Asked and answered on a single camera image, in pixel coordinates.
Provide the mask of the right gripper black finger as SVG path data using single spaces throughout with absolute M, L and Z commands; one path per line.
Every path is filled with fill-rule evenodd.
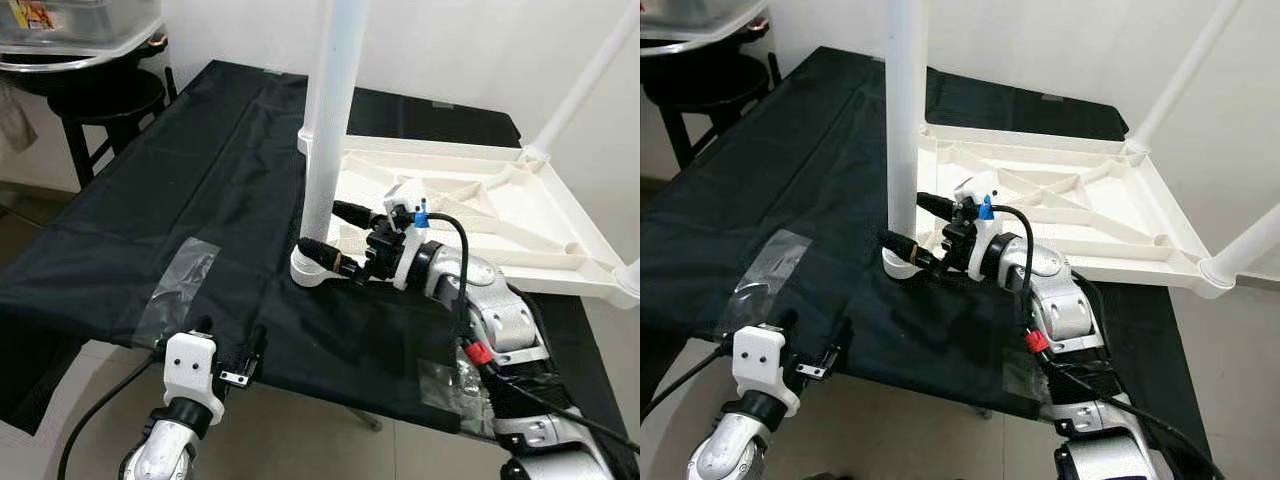
M 369 274 L 355 259 L 342 253 L 334 246 L 301 237 L 298 238 L 298 250 L 306 259 L 317 264 L 326 273 L 334 273 L 352 282 L 366 282 L 369 279 Z
M 959 212 L 959 204 L 955 200 L 928 192 L 916 193 L 916 206 L 947 223 L 954 221 Z
M 362 230 L 376 230 L 387 220 L 384 214 L 375 212 L 364 205 L 346 202 L 342 200 L 334 200 L 332 202 L 332 214 L 347 224 Z
M 883 230 L 879 234 L 879 244 L 910 266 L 919 268 L 925 273 L 943 271 L 943 261 L 911 237 Z

